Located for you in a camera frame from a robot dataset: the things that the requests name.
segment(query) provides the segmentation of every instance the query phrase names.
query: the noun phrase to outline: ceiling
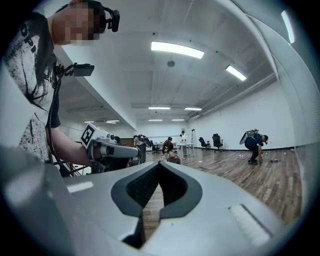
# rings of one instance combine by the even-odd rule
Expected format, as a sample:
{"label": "ceiling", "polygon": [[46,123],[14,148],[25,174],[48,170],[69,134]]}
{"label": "ceiling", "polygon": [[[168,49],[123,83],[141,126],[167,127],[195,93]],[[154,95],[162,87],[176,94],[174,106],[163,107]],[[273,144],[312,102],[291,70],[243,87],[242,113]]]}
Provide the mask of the ceiling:
{"label": "ceiling", "polygon": [[[125,81],[138,121],[187,120],[194,111],[185,111],[185,107],[199,107],[206,112],[273,73],[249,30],[213,0],[101,0],[101,3],[120,11],[119,31],[108,31],[100,40],[108,37],[112,43],[117,72]],[[204,55],[197,59],[154,52],[152,41],[195,48]],[[174,61],[175,66],[168,67],[168,61]],[[226,72],[228,65],[247,79],[240,81]],[[83,121],[119,119],[76,80],[65,81],[59,95],[61,108]],[[149,106],[171,109],[155,111],[149,110]]]}
{"label": "ceiling", "polygon": [[106,121],[117,117],[93,97],[74,77],[64,77],[59,90],[59,111],[74,120]]}

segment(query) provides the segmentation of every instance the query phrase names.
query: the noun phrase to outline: graphic t-shirt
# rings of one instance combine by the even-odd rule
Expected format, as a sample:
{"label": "graphic t-shirt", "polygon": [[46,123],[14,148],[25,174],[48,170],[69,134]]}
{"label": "graphic t-shirt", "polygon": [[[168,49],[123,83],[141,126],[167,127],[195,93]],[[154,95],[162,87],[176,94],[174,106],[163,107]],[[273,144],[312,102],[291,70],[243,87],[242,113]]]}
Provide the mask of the graphic t-shirt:
{"label": "graphic t-shirt", "polygon": [[[54,66],[57,62],[53,50],[47,19],[33,12],[17,31],[4,56],[8,71],[34,111],[20,140],[20,147],[43,162],[52,159],[47,145],[46,126],[53,101]],[[59,97],[55,99],[52,128],[60,125]]]}

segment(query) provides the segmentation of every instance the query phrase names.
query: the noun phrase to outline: bag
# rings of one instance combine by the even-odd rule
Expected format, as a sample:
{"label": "bag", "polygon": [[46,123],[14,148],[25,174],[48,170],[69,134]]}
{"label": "bag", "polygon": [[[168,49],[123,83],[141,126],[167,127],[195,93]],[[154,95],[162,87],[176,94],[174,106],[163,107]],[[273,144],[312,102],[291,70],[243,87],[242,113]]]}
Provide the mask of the bag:
{"label": "bag", "polygon": [[180,161],[179,156],[175,155],[175,156],[171,157],[171,163],[181,165],[181,161]]}
{"label": "bag", "polygon": [[249,137],[253,138],[258,133],[259,133],[259,130],[257,130],[257,129],[246,131],[244,133],[244,135],[242,136],[242,139],[240,140],[239,144],[241,145],[241,144],[245,143],[247,138],[249,138]]}

